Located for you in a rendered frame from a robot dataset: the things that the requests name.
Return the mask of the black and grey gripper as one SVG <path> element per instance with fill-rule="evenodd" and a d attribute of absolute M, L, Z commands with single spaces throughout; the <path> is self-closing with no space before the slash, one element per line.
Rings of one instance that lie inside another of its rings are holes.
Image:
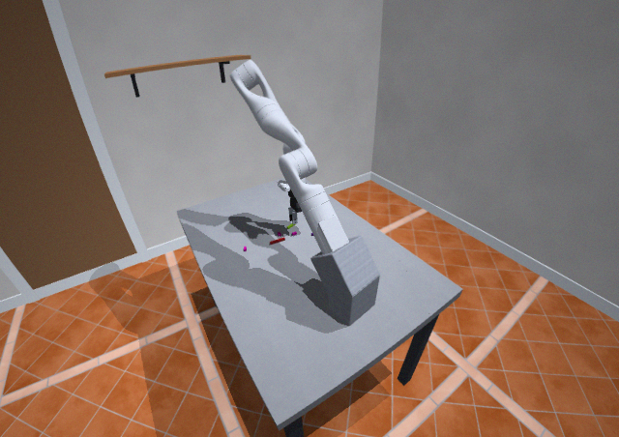
<path fill-rule="evenodd" d="M 288 191 L 288 196 L 290 197 L 290 207 L 288 208 L 288 210 L 289 210 L 289 220 L 292 221 L 292 224 L 298 223 L 297 213 L 302 212 L 302 210 L 301 210 L 301 208 L 299 206 L 299 203 L 298 203 L 297 199 L 295 198 L 291 188 L 289 187 L 289 185 L 287 184 L 286 181 L 278 180 L 278 186 L 283 191 Z"/>

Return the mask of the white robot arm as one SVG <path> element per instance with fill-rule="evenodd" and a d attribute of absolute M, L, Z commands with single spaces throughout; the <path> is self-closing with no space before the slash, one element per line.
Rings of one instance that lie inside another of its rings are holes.
<path fill-rule="evenodd" d="M 260 128 L 286 144 L 283 144 L 283 156 L 279 158 L 280 171 L 297 199 L 322 253 L 334 251 L 348 244 L 345 232 L 322 185 L 309 185 L 301 181 L 317 171 L 317 162 L 303 136 L 284 116 L 260 69 L 249 60 L 235 69 L 230 78 Z M 263 97 L 250 92 L 250 89 L 257 84 L 261 87 Z"/>

